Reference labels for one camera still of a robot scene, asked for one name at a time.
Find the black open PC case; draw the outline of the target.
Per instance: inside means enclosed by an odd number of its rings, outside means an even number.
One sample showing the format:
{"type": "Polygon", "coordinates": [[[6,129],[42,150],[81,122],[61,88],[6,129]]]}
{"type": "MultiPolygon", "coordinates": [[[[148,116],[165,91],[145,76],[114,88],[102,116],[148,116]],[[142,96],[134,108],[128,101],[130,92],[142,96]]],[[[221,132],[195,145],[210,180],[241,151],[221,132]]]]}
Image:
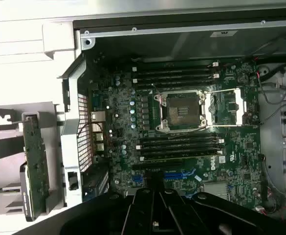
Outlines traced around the black open PC case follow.
{"type": "MultiPolygon", "coordinates": [[[[78,134],[82,125],[89,121],[89,88],[91,83],[98,82],[101,67],[129,64],[133,60],[152,63],[240,59],[256,65],[258,98],[261,84],[286,67],[286,23],[173,28],[158,26],[149,29],[135,25],[108,32],[80,28],[78,41],[81,54],[62,77],[65,120],[61,148],[65,200],[69,207],[108,190],[116,191],[110,186],[109,162],[96,162],[89,152],[92,144],[90,135],[78,134]]],[[[264,156],[260,152],[258,157],[264,192],[267,188],[264,156]]],[[[128,195],[134,194],[137,189],[132,189],[128,195]]]]}

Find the silver chipset heatsink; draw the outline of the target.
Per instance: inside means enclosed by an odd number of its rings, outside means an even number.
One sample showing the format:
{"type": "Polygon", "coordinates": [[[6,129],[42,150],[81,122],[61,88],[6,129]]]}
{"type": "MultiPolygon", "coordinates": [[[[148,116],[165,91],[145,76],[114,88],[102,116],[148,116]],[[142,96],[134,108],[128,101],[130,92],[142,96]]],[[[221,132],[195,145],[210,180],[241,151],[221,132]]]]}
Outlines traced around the silver chipset heatsink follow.
{"type": "Polygon", "coordinates": [[[206,183],[204,184],[204,191],[228,200],[227,184],[224,182],[206,183]]]}

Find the green Dell motherboard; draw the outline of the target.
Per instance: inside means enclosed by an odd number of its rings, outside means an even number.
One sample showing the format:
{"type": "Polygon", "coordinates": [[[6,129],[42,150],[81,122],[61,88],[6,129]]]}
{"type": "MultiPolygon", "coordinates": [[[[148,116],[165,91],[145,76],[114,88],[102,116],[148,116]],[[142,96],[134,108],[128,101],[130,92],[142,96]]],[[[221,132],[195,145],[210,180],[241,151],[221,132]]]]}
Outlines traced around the green Dell motherboard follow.
{"type": "MultiPolygon", "coordinates": [[[[183,173],[186,179],[164,180],[166,188],[177,190],[186,198],[195,193],[205,192],[204,184],[224,182],[227,184],[228,201],[240,206],[254,209],[262,202],[262,169],[259,154],[261,152],[260,110],[257,93],[258,73],[254,62],[243,62],[240,59],[215,60],[220,68],[183,69],[132,72],[130,66],[142,63],[133,60],[129,64],[105,66],[99,69],[99,80],[91,83],[88,106],[91,111],[89,121],[82,125],[79,136],[89,134],[92,144],[89,152],[95,161],[109,162],[110,186],[117,192],[128,195],[132,189],[145,186],[147,172],[183,173]],[[189,74],[215,74],[215,84],[209,86],[192,86],[181,88],[138,90],[133,85],[133,78],[156,76],[179,76],[189,74]],[[238,74],[249,74],[249,85],[239,85],[238,74]],[[198,90],[216,91],[240,88],[247,104],[243,116],[243,125],[253,127],[211,127],[187,133],[166,134],[154,128],[153,95],[166,91],[198,90]],[[173,147],[136,150],[140,139],[159,137],[182,137],[193,135],[220,135],[224,144],[214,145],[223,150],[222,155],[140,162],[141,151],[186,149],[197,147],[173,147]],[[142,175],[143,183],[134,183],[132,176],[142,175]]],[[[147,143],[147,146],[170,143],[207,142],[166,141],[147,143]]]]}

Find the RAM slot white latches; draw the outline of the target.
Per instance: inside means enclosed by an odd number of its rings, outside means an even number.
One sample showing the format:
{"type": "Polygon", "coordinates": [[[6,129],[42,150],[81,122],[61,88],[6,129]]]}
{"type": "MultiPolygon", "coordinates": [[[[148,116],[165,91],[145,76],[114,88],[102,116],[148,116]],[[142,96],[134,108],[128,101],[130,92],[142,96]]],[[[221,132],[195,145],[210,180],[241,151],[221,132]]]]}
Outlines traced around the RAM slot white latches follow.
{"type": "Polygon", "coordinates": [[[140,162],[148,161],[160,161],[160,160],[173,160],[173,159],[187,159],[187,158],[196,158],[196,157],[205,157],[205,156],[214,156],[222,155],[223,150],[208,150],[203,152],[180,152],[166,155],[150,155],[150,156],[140,156],[140,162]]]}
{"type": "Polygon", "coordinates": [[[162,71],[162,70],[183,70],[183,69],[209,69],[216,70],[220,68],[219,62],[211,60],[190,60],[173,62],[152,62],[137,63],[130,66],[132,72],[142,71],[162,71]]]}
{"type": "Polygon", "coordinates": [[[157,147],[164,147],[164,148],[173,148],[173,147],[198,147],[198,146],[214,146],[218,144],[224,144],[224,139],[219,139],[215,141],[207,141],[207,142],[191,142],[191,143],[170,143],[170,144],[156,144],[156,145],[136,145],[136,150],[142,149],[156,149],[157,147]]]}
{"type": "Polygon", "coordinates": [[[219,79],[220,74],[189,74],[189,75],[179,75],[179,76],[156,76],[156,77],[142,77],[133,78],[132,82],[134,84],[138,83],[155,83],[155,82],[166,82],[166,81],[206,81],[219,79]]]}

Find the CPU socket with metal frame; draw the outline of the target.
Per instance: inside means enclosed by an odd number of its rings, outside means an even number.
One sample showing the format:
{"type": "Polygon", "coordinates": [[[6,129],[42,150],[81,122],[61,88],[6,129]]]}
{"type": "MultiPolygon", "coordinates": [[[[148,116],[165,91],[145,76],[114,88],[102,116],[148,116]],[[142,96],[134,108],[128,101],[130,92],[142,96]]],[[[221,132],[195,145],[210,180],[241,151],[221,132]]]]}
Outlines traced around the CPU socket with metal frame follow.
{"type": "Polygon", "coordinates": [[[173,134],[205,129],[206,95],[198,90],[166,91],[153,95],[154,128],[158,132],[173,134]]]}

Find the metal locking lever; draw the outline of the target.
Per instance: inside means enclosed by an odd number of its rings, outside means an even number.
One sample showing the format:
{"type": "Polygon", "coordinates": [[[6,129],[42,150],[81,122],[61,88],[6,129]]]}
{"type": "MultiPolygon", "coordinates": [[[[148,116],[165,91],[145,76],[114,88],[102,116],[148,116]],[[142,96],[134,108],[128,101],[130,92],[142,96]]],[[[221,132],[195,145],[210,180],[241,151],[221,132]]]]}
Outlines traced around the metal locking lever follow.
{"type": "Polygon", "coordinates": [[[236,124],[233,124],[233,125],[200,125],[199,128],[211,128],[211,127],[225,127],[225,128],[228,128],[228,127],[253,127],[253,126],[257,126],[257,125],[236,125],[236,124]]]}
{"type": "Polygon", "coordinates": [[[235,91],[240,90],[239,88],[232,88],[232,89],[225,89],[225,90],[216,90],[216,91],[205,91],[205,94],[211,94],[211,93],[221,93],[221,92],[229,92],[229,91],[235,91]]]}

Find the metal disk bay cage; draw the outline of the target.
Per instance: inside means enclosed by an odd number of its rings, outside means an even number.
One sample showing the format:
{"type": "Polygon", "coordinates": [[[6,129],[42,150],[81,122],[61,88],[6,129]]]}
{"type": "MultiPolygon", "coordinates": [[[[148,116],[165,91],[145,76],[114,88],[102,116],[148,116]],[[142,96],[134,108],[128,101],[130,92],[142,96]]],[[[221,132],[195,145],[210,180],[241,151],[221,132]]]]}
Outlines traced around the metal disk bay cage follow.
{"type": "Polygon", "coordinates": [[[261,84],[259,107],[267,186],[286,192],[286,67],[261,84]]]}

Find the RAM slot black latches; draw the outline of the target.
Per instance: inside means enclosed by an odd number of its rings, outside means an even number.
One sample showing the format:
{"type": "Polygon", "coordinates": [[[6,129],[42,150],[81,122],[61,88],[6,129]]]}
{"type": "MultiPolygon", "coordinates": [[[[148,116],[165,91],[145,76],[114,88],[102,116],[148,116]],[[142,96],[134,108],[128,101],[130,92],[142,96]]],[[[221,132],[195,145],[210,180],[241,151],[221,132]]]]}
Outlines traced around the RAM slot black latches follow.
{"type": "Polygon", "coordinates": [[[205,152],[211,150],[220,150],[220,147],[215,146],[204,146],[197,148],[186,148],[186,149],[171,149],[171,150],[153,150],[149,152],[141,151],[142,156],[162,156],[162,155],[170,155],[170,154],[179,154],[179,153],[195,153],[195,152],[205,152]]]}
{"type": "Polygon", "coordinates": [[[197,140],[216,140],[220,135],[193,135],[182,137],[159,137],[159,138],[144,138],[140,139],[140,144],[147,144],[152,142],[166,142],[166,141],[197,141],[197,140]]]}
{"type": "Polygon", "coordinates": [[[192,86],[209,86],[215,84],[215,80],[174,80],[174,81],[151,81],[147,83],[137,83],[133,86],[138,90],[152,89],[153,87],[159,89],[167,88],[181,88],[181,87],[192,87],[192,86]]]}

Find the silver socket cover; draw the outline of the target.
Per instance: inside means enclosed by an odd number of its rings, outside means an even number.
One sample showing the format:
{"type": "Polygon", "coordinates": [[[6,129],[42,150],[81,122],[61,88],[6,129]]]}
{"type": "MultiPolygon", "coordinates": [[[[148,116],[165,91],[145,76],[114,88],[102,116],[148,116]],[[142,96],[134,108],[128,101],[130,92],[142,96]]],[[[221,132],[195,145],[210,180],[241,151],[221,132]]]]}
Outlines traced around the silver socket cover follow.
{"type": "Polygon", "coordinates": [[[247,104],[242,90],[204,94],[202,120],[204,125],[243,125],[247,104]]]}

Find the grey parts rack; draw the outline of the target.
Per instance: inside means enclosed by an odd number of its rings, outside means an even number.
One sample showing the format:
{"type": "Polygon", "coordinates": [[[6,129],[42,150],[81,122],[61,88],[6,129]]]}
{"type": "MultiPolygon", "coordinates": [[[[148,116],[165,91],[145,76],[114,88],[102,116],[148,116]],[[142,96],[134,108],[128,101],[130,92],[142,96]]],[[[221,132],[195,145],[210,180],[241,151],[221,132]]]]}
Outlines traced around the grey parts rack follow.
{"type": "Polygon", "coordinates": [[[21,201],[20,167],[26,161],[23,134],[17,124],[24,115],[36,115],[46,150],[48,169],[49,206],[60,208],[63,202],[60,135],[56,108],[51,102],[1,105],[0,115],[10,115],[14,124],[0,127],[0,214],[18,214],[23,211],[21,201]]]}

